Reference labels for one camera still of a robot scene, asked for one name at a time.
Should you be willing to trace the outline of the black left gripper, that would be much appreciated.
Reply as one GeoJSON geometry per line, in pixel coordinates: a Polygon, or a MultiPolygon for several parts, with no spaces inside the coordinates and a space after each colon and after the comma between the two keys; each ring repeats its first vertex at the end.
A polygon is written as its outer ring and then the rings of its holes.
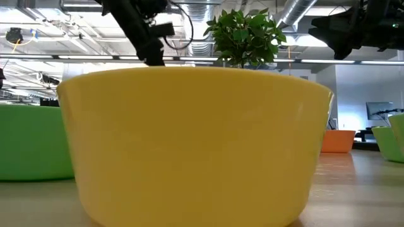
{"type": "Polygon", "coordinates": [[[110,13],[123,30],[139,60],[147,66],[164,66],[163,43],[152,34],[147,22],[162,13],[167,0],[100,0],[102,15],[110,13]]]}

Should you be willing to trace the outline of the green plastic bowl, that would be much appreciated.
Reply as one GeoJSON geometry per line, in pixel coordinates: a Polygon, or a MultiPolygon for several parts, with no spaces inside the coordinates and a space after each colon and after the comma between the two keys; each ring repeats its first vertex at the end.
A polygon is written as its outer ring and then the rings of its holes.
{"type": "Polygon", "coordinates": [[[372,133],[384,159],[404,163],[404,155],[401,153],[396,137],[390,127],[373,127],[372,133]]]}
{"type": "Polygon", "coordinates": [[[0,181],[73,177],[59,107],[0,105],[0,181]]]}
{"type": "Polygon", "coordinates": [[[391,129],[402,153],[404,153],[404,113],[389,117],[391,129]]]}

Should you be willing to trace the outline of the yellow plastic bowl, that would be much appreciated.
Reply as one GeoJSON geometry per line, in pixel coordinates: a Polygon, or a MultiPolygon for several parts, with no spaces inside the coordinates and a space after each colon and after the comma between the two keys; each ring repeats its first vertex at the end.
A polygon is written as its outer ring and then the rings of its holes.
{"type": "Polygon", "coordinates": [[[333,92],[223,67],[57,87],[81,204],[104,227],[284,227],[307,204],[333,92]]]}

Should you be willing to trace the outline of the black ceiling device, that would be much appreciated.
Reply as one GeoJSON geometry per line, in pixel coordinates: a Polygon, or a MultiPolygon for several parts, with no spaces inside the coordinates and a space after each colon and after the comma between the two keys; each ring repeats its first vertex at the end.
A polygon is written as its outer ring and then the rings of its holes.
{"type": "Polygon", "coordinates": [[[23,41],[21,28],[11,27],[6,33],[6,40],[12,44],[21,44],[23,41]]]}

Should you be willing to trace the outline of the orange plastic bowl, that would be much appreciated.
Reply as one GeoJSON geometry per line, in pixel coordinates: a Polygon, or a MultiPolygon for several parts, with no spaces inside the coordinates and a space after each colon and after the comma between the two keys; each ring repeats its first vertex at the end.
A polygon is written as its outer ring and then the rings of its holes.
{"type": "Polygon", "coordinates": [[[322,153],[349,153],[352,149],[355,131],[327,130],[323,137],[322,153]]]}

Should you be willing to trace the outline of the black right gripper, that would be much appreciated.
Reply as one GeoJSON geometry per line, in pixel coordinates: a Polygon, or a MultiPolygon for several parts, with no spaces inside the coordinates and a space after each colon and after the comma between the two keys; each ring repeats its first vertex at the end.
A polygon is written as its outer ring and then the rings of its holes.
{"type": "Polygon", "coordinates": [[[334,51],[335,60],[344,60],[362,46],[404,50],[404,0],[365,0],[364,17],[340,13],[312,20],[309,34],[334,51]],[[345,32],[360,21],[361,41],[345,32]]]}

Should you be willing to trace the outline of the green leafy potted plant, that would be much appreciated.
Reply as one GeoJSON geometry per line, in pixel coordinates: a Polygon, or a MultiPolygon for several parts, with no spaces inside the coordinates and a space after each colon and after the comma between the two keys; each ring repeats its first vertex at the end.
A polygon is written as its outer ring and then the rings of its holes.
{"type": "Polygon", "coordinates": [[[233,67],[258,66],[274,62],[279,46],[287,41],[269,9],[243,11],[223,10],[219,17],[207,21],[205,35],[211,35],[219,61],[233,67]]]}

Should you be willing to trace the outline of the grey computer monitor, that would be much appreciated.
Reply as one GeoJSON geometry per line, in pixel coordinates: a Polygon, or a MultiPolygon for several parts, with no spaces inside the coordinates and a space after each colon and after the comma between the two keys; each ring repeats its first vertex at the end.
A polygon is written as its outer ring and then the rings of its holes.
{"type": "Polygon", "coordinates": [[[393,109],[393,102],[367,102],[366,111],[368,120],[386,120],[386,111],[393,109]]]}

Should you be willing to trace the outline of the ceiling strip light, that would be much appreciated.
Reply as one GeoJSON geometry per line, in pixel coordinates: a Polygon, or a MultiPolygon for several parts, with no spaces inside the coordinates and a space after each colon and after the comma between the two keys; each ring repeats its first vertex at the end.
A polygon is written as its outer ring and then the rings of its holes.
{"type": "Polygon", "coordinates": [[[404,61],[361,61],[363,65],[404,66],[404,61]]]}
{"type": "Polygon", "coordinates": [[[111,55],[59,55],[60,59],[88,59],[88,60],[111,60],[111,55]]]}
{"type": "Polygon", "coordinates": [[[301,63],[305,64],[354,64],[355,61],[347,60],[327,60],[327,59],[301,59],[301,63]]]}
{"type": "Polygon", "coordinates": [[[0,54],[5,59],[53,59],[52,55],[0,54]]]}

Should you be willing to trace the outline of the silver spiral ceiling duct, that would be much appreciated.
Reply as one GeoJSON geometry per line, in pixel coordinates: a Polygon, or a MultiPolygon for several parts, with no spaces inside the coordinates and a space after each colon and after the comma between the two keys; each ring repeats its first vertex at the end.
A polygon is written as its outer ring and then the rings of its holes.
{"type": "Polygon", "coordinates": [[[276,27],[290,28],[293,32],[298,29],[299,21],[313,7],[318,0],[287,0],[282,11],[274,16],[276,27]]]}
{"type": "Polygon", "coordinates": [[[203,57],[211,55],[212,44],[206,42],[197,42],[197,40],[206,40],[209,34],[204,35],[208,28],[206,24],[214,17],[214,6],[207,4],[183,4],[182,9],[190,17],[193,28],[191,28],[189,18],[184,17],[184,31],[187,40],[193,37],[193,41],[187,47],[187,54],[190,56],[203,57]]]}

